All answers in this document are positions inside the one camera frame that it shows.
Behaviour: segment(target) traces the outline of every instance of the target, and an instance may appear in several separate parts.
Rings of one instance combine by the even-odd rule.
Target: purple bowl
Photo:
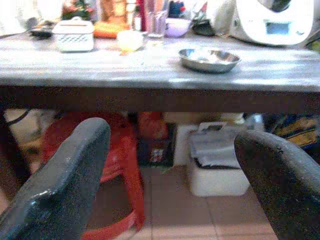
[[[169,38],[179,38],[188,32],[191,20],[168,17],[165,23],[165,35]]]

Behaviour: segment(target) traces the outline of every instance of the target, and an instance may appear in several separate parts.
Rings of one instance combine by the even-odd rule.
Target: red plastic stool
[[[122,220],[110,226],[89,230],[82,237],[82,240],[108,240],[120,235],[134,224],[139,231],[145,221],[144,194],[136,154],[137,142],[128,120],[117,113],[70,112],[46,130],[42,142],[43,162],[47,163],[80,122],[93,117],[105,119],[111,128],[110,150],[100,182],[122,175],[133,209],[132,213]]]

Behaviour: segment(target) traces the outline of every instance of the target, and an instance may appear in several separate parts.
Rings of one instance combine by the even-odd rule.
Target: metal bowl
[[[182,49],[182,65],[204,72],[227,73],[241,61],[240,57],[216,48]]]

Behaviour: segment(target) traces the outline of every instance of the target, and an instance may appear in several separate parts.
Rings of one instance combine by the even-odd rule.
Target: glass
[[[149,40],[161,40],[166,32],[168,0],[145,0],[145,27]]]

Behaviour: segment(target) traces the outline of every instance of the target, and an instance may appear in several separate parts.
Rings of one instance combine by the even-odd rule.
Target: wooden table
[[[178,51],[196,47],[230,51],[242,62],[225,74],[181,66]],[[2,110],[320,113],[320,55],[192,34],[125,56],[106,39],[91,52],[61,53],[52,39],[19,34],[0,39],[0,102]],[[5,146],[13,138],[0,122]],[[29,173],[14,151],[6,156],[21,184]]]

